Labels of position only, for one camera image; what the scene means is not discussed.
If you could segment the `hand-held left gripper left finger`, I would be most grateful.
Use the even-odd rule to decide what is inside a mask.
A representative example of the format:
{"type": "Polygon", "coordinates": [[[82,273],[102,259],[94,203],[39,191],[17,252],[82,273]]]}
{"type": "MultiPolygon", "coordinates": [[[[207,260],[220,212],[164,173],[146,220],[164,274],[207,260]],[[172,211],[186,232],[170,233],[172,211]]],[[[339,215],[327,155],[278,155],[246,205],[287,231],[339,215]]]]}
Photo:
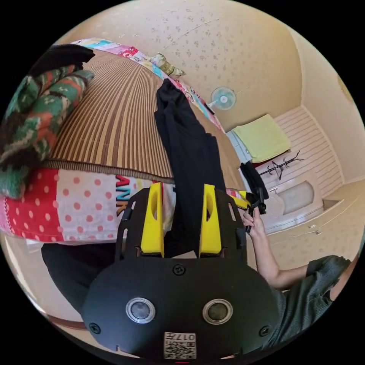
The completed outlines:
{"type": "Polygon", "coordinates": [[[149,188],[147,207],[141,239],[144,255],[164,256],[162,184],[153,183],[149,188]]]}

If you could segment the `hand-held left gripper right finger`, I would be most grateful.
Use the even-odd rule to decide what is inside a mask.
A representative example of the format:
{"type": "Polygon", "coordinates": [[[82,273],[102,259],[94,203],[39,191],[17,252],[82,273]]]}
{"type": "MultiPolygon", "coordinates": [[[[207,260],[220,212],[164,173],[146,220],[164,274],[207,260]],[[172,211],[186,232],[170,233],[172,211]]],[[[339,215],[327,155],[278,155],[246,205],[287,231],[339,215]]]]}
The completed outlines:
{"type": "Polygon", "coordinates": [[[216,256],[222,250],[215,187],[204,185],[199,256],[216,256]]]}

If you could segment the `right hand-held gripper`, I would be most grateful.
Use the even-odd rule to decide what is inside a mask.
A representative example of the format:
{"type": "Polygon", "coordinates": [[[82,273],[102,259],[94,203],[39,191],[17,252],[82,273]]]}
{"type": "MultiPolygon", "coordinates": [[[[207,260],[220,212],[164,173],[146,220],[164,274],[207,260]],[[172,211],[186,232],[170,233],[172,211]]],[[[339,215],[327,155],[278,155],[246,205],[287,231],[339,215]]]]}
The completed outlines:
{"type": "Polygon", "coordinates": [[[267,207],[261,187],[255,188],[254,192],[227,190],[227,194],[233,198],[238,208],[246,209],[246,212],[251,217],[254,217],[254,208],[256,207],[259,209],[260,214],[266,214],[267,207]]]}

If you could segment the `person's right hand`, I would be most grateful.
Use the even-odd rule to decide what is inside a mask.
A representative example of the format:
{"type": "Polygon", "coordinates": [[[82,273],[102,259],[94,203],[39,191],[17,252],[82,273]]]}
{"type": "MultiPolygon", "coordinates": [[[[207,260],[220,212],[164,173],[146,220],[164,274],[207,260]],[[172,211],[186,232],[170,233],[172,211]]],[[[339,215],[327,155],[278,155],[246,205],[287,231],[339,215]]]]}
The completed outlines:
{"type": "Polygon", "coordinates": [[[265,238],[265,227],[264,223],[261,219],[260,211],[258,207],[255,207],[252,211],[252,214],[249,214],[248,212],[244,211],[243,213],[243,224],[248,230],[248,235],[252,239],[256,238],[265,238]]]}

